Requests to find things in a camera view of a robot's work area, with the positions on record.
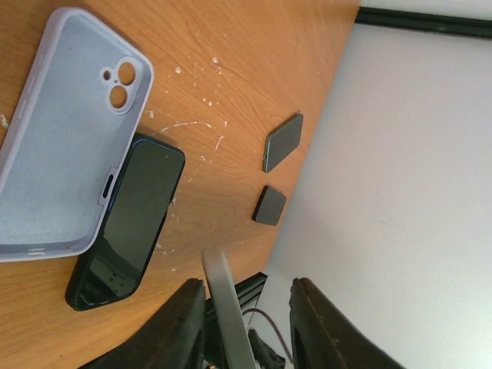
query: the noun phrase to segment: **wooden table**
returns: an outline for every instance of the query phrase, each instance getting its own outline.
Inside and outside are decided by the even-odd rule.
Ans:
[[[63,5],[87,8],[151,59],[139,131],[174,143],[187,164],[160,253],[127,300],[73,311],[64,292],[75,258],[0,264],[0,367],[77,367],[111,349],[183,281],[204,277],[202,249],[225,248],[236,281],[261,271],[278,227],[254,223],[252,211],[265,184],[292,193],[357,12],[355,0],[2,0],[0,142]],[[296,111],[301,145],[267,175],[264,140]]]

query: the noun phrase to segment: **silicone phone case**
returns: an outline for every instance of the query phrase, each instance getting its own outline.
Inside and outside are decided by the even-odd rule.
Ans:
[[[118,78],[125,62],[129,86]],[[91,246],[153,78],[150,61],[95,16],[52,13],[0,149],[0,261]],[[113,108],[117,85],[128,99]]]

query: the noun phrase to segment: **black smartphone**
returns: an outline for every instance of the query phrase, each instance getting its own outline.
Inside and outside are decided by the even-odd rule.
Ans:
[[[77,311],[122,300],[138,288],[185,167],[185,154],[136,134],[95,243],[78,257],[65,300]]]

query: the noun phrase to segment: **cable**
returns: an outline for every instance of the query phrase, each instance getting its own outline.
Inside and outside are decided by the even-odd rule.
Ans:
[[[274,328],[275,334],[277,335],[278,340],[280,341],[280,344],[282,345],[282,348],[284,349],[285,356],[287,356],[287,359],[290,361],[291,364],[293,364],[294,359],[292,358],[292,354],[289,351],[287,345],[285,344],[284,338],[282,337],[280,331],[277,328],[277,325],[274,323],[274,321],[270,317],[270,315],[268,315],[267,313],[265,313],[264,311],[262,311],[261,309],[258,309],[256,307],[251,307],[251,308],[243,311],[243,315],[246,315],[248,313],[259,313],[268,321],[268,323],[270,323],[271,327]]]

